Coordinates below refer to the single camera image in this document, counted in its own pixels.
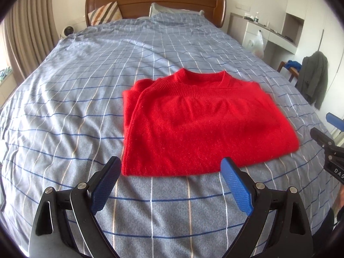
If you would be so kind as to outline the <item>person right hand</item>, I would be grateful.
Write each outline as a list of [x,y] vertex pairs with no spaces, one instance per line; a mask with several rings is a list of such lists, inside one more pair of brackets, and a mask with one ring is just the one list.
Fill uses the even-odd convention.
[[343,190],[340,190],[332,205],[333,215],[335,219],[337,219],[338,213],[343,207],[343,202],[344,202]]

